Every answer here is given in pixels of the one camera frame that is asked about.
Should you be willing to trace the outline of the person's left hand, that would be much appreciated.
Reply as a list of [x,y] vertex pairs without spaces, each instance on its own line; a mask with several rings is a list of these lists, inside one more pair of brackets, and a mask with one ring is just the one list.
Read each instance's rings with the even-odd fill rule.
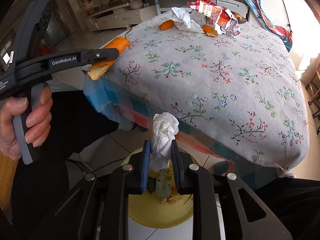
[[[39,97],[39,104],[28,114],[25,125],[25,142],[34,147],[41,146],[48,137],[52,115],[50,109],[53,105],[52,91],[45,85]],[[28,99],[8,98],[1,108],[1,152],[7,158],[18,161],[22,154],[16,139],[13,117],[23,114],[28,107]]]

